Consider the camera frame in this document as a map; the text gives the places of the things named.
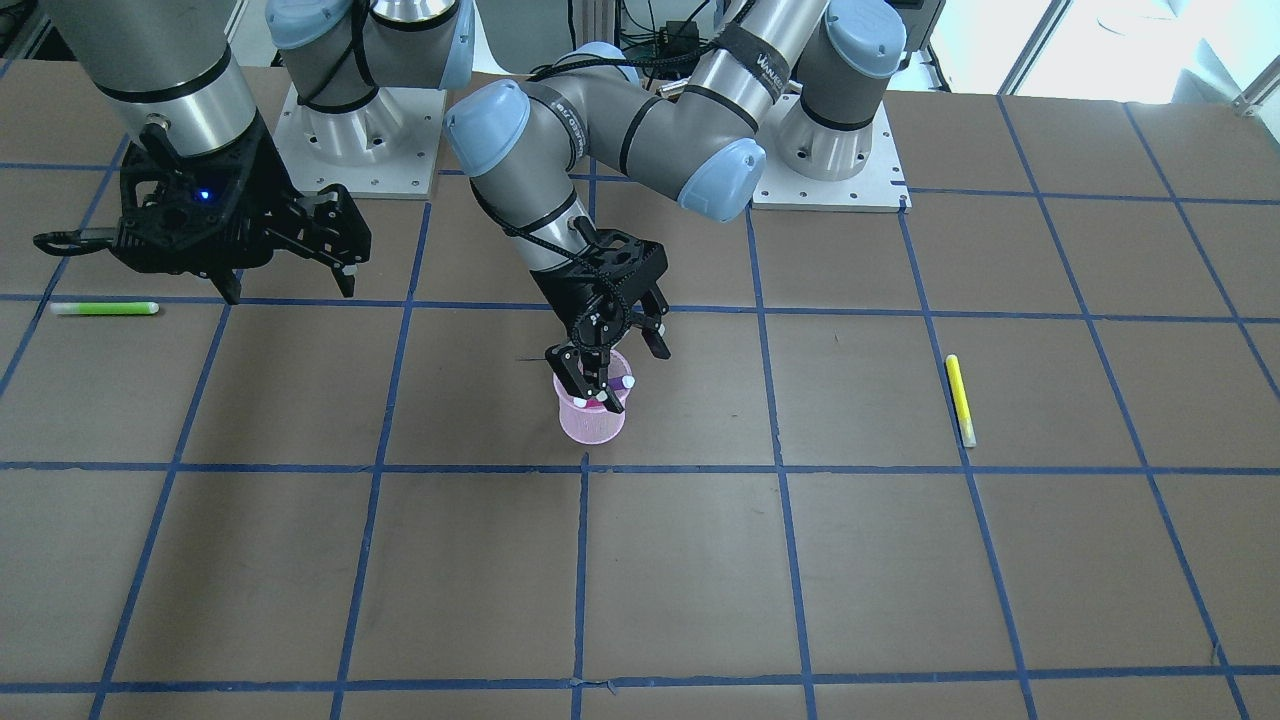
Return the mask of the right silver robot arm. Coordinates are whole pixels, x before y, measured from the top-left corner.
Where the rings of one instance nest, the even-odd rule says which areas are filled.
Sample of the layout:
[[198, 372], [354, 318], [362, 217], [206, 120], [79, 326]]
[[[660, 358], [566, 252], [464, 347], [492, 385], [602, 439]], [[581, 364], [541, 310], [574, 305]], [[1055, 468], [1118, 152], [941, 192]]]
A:
[[[131, 137], [113, 228], [37, 234], [55, 258], [109, 251], [145, 274], [210, 281], [229, 305], [237, 272], [280, 252], [324, 265], [342, 296], [372, 233], [346, 186], [293, 181], [210, 1], [45, 1], [42, 9]], [[462, 88], [474, 68], [471, 1], [270, 1], [268, 32], [296, 91], [302, 138], [324, 161], [370, 167], [410, 150], [398, 88]]]

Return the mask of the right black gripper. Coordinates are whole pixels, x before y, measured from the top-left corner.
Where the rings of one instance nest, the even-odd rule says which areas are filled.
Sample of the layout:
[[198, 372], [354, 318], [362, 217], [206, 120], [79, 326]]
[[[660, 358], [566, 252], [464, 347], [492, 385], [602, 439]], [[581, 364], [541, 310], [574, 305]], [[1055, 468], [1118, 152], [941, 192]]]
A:
[[348, 190], [312, 197], [291, 182], [261, 117], [224, 149], [183, 158], [150, 120], [125, 152], [122, 217], [113, 256], [140, 273], [189, 273], [210, 281], [229, 306], [241, 302], [241, 270], [285, 250], [321, 263], [344, 299], [355, 296], [371, 231]]

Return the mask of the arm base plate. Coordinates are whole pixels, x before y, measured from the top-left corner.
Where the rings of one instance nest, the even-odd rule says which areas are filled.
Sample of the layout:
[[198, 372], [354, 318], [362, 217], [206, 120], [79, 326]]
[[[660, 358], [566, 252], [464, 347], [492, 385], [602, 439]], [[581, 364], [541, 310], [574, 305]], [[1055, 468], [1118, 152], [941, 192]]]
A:
[[429, 200], [448, 92], [381, 88], [365, 108], [326, 114], [301, 106], [289, 90], [273, 131], [297, 190], [344, 186], [356, 199]]
[[870, 124], [836, 131], [815, 124], [800, 96], [786, 94], [767, 114], [756, 141], [767, 165], [753, 195], [755, 208], [897, 213], [913, 206], [883, 102]]

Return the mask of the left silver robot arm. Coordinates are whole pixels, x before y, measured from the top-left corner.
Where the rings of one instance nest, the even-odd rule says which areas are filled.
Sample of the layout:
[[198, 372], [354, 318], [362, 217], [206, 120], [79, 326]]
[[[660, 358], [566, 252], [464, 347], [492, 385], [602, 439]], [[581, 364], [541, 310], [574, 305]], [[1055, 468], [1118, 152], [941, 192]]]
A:
[[886, 1], [744, 1], [698, 53], [680, 96], [645, 90], [636, 61], [588, 44], [524, 81], [500, 79], [457, 102], [443, 133], [477, 205], [509, 236], [564, 340], [547, 361], [579, 406], [621, 414], [607, 370], [640, 329], [667, 359], [658, 286], [662, 245], [596, 225], [571, 170], [593, 158], [681, 208], [731, 222], [771, 159], [767, 114], [797, 81], [780, 123], [782, 163], [824, 183], [852, 178], [908, 45]]

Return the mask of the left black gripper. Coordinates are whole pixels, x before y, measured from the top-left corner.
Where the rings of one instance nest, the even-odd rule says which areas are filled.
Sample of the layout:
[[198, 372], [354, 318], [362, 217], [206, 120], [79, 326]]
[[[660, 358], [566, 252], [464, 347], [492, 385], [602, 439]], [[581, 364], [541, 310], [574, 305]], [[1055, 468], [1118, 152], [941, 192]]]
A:
[[594, 243], [557, 268], [531, 273], [568, 338], [549, 347], [545, 360], [571, 397], [622, 414], [625, 405], [611, 384], [612, 355], [605, 351], [636, 327], [653, 357], [672, 357], [664, 324], [669, 304], [658, 287], [668, 258], [662, 243], [622, 231], [588, 233]]

